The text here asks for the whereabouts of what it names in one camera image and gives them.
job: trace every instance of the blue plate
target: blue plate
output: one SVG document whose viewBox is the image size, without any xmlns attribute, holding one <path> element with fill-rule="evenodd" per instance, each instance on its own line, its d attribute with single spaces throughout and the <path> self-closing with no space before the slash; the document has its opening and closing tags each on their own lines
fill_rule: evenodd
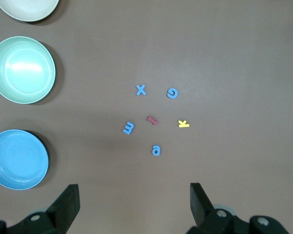
<svg viewBox="0 0 293 234">
<path fill-rule="evenodd" d="M 37 102 L 50 92 L 55 75 L 51 54 L 40 42 L 11 37 L 0 43 L 0 94 L 6 99 Z"/>
<path fill-rule="evenodd" d="M 39 184 L 48 170 L 48 154 L 41 141 L 23 130 L 0 133 L 0 184 L 24 190 Z"/>
</svg>

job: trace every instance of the gray surface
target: gray surface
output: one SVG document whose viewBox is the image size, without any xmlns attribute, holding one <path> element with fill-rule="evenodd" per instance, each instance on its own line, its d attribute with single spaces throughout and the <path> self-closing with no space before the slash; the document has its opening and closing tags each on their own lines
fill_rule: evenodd
<svg viewBox="0 0 293 234">
<path fill-rule="evenodd" d="M 293 0 L 61 0 L 33 24 L 0 10 L 0 42 L 11 36 L 42 42 L 57 81 L 32 105 L 0 95 L 0 132 L 36 132 L 50 151 L 39 186 L 0 186 L 8 225 L 78 183 L 69 234 L 183 234 L 200 182 L 213 203 L 293 234 Z"/>
</svg>

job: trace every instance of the white plate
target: white plate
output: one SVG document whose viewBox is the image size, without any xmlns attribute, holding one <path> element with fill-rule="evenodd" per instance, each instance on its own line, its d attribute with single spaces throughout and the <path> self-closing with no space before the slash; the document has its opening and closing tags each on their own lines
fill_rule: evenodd
<svg viewBox="0 0 293 234">
<path fill-rule="evenodd" d="M 58 2 L 59 0 L 0 0 L 0 8 L 17 20 L 33 22 L 50 15 Z"/>
</svg>

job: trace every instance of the silver bolt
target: silver bolt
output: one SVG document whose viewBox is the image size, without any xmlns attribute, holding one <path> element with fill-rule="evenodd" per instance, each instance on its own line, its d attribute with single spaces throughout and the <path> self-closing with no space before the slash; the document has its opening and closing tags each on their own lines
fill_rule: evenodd
<svg viewBox="0 0 293 234">
<path fill-rule="evenodd" d="M 36 220 L 38 220 L 38 219 L 40 219 L 40 215 L 39 215 L 39 214 L 34 215 L 34 216 L 32 216 L 32 217 L 30 218 L 31 221 L 36 221 Z"/>
<path fill-rule="evenodd" d="M 221 217 L 221 218 L 225 218 L 225 217 L 227 217 L 226 212 L 224 212 L 224 211 L 222 211 L 222 210 L 218 210 L 218 211 L 217 211 L 217 215 L 218 215 L 219 217 Z"/>
<path fill-rule="evenodd" d="M 259 222 L 261 225 L 264 225 L 264 226 L 268 226 L 268 225 L 269 225 L 269 221 L 266 220 L 266 219 L 263 218 L 263 217 L 259 217 L 259 218 L 257 219 L 257 222 Z"/>
</svg>

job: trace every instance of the mint green plate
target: mint green plate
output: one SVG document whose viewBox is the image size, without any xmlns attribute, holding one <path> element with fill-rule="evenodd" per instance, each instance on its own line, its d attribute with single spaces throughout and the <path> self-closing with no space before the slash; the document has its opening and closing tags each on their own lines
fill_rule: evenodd
<svg viewBox="0 0 293 234">
<path fill-rule="evenodd" d="M 0 94 L 29 104 L 43 99 L 55 81 L 55 65 L 49 51 L 28 37 L 11 37 L 0 43 Z"/>
</svg>

